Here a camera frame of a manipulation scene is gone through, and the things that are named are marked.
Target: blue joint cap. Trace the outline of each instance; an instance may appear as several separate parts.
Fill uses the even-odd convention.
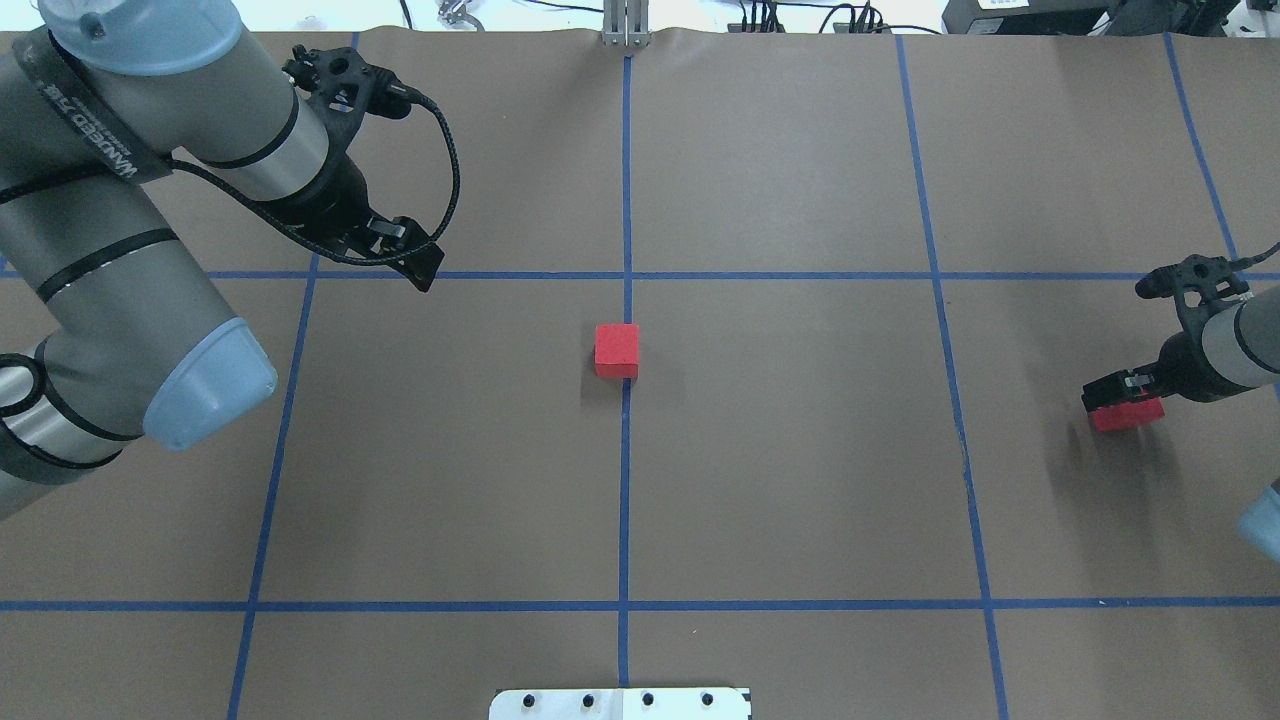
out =
[[[54,38],[122,76],[173,76],[225,55],[243,24],[230,0],[40,0]]]
[[[275,392],[276,374],[243,318],[209,333],[151,398],[142,430],[169,450],[187,450]]]
[[[1244,539],[1280,562],[1280,492],[1274,487],[1262,491],[1240,515],[1239,529]]]

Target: white bracket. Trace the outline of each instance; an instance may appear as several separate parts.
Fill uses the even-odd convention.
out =
[[[604,0],[605,45],[645,47],[649,45],[649,0]]]
[[[751,691],[503,691],[489,705],[489,720],[751,720]]]

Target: red block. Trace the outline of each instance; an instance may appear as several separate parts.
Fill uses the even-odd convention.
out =
[[[595,325],[595,374],[631,379],[640,374],[640,325]]]
[[[1160,402],[1158,397],[1143,400],[1142,402],[1125,402],[1123,405],[1112,405],[1111,407],[1098,407],[1093,413],[1089,413],[1089,420],[1093,420],[1093,429],[1100,433],[1138,428],[1147,423],[1155,423],[1164,416],[1165,405]]]

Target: white sticker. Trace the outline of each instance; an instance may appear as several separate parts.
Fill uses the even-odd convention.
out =
[[[969,23],[969,35],[996,35],[1002,24],[1005,24],[1005,18],[974,20]]]

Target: white mounting plate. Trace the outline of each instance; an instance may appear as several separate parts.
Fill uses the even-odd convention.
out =
[[[590,696],[590,707],[584,698]],[[710,696],[710,705],[703,696]],[[526,698],[532,705],[526,707]],[[652,700],[645,705],[645,700]],[[740,688],[634,688],[503,691],[489,720],[751,720],[751,691]]]

